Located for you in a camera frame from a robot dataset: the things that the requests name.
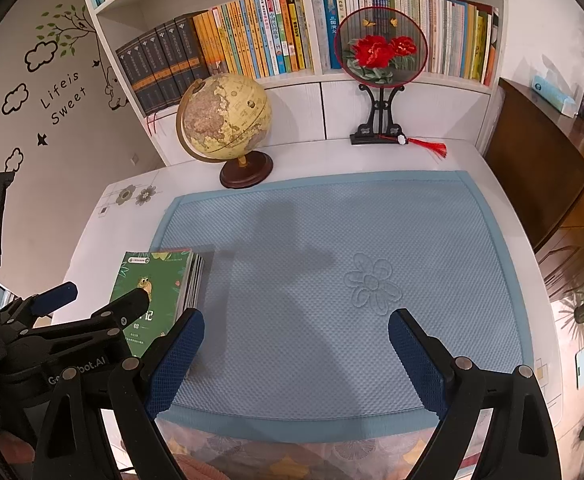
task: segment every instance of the flower decal on desk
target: flower decal on desk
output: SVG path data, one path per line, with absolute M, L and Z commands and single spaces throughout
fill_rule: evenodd
M 136 186 L 132 186 L 132 184 L 130 184 L 128 187 L 126 187 L 124 190 L 122 190 L 118 194 L 117 204 L 123 205 L 125 202 L 130 200 L 132 198 L 132 195 L 134 194 L 135 190 L 136 190 Z
M 353 288 L 352 304 L 361 308 L 370 306 L 379 316 L 385 316 L 392 303 L 396 303 L 402 296 L 401 290 L 389 281 L 392 275 L 392 264 L 384 259 L 372 259 L 363 253 L 354 255 L 354 266 L 345 274 L 345 285 Z
M 156 194 L 156 186 L 148 186 L 142 189 L 141 192 L 136 197 L 136 205 L 143 205 L 146 202 L 150 202 L 150 199 Z

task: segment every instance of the black fan stand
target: black fan stand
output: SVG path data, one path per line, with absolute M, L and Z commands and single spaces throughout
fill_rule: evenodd
M 392 101 L 396 92 L 403 92 L 405 86 L 395 86 L 390 92 L 390 96 L 385 100 L 384 89 L 379 88 L 378 99 L 374 99 L 374 94 L 369 86 L 360 84 L 358 89 L 367 94 L 372 102 L 370 116 L 366 123 L 359 124 L 357 132 L 349 136 L 352 144 L 407 144 L 408 138 L 403 133 L 400 124 L 396 124 L 392 119 Z M 374 115 L 378 111 L 378 131 L 374 133 Z M 387 127 L 383 131 L 383 114 L 387 111 Z

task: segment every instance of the metal screw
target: metal screw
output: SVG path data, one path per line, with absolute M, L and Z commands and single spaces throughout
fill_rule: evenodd
M 123 370 L 134 370 L 139 364 L 139 360 L 136 357 L 128 357 L 123 361 L 121 366 Z
M 63 370 L 61 377 L 63 377 L 66 381 L 69 381 L 70 379 L 75 378 L 76 377 L 76 368 L 66 368 L 65 370 Z
M 534 375 L 532 369 L 527 365 L 521 365 L 518 367 L 518 373 L 520 373 L 525 379 L 529 379 Z
M 461 370 L 469 370 L 472 368 L 472 361 L 467 357 L 457 357 L 454 362 Z

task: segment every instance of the wall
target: wall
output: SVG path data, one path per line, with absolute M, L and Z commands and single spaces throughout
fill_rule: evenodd
M 577 103 L 584 90 L 584 12 L 575 0 L 508 0 L 501 77 L 529 85 L 555 65 Z
M 0 23 L 0 282 L 23 297 L 62 282 L 108 184 L 162 166 L 83 5 L 19 0 Z

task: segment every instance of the wooden globe stand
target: wooden globe stand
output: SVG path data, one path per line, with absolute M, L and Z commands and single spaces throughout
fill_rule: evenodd
M 244 189 L 263 182 L 274 167 L 272 158 L 263 152 L 249 152 L 245 156 L 228 160 L 219 179 L 229 189 Z

